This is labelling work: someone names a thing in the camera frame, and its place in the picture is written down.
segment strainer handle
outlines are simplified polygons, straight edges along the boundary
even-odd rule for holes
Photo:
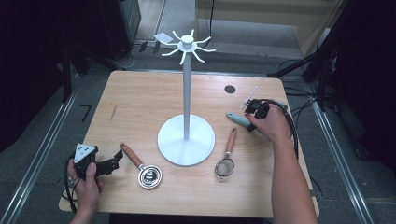
[[[228,137],[227,147],[225,148],[225,153],[227,155],[230,155],[231,152],[233,151],[233,144],[235,143],[235,138],[236,138],[236,128],[233,128],[233,130],[230,133],[230,137]]]
[[[140,169],[140,165],[143,164],[143,162],[134,154],[134,152],[131,150],[130,147],[128,147],[125,143],[120,143],[120,147],[122,148],[122,151],[126,154],[126,156],[131,160],[134,165]]]

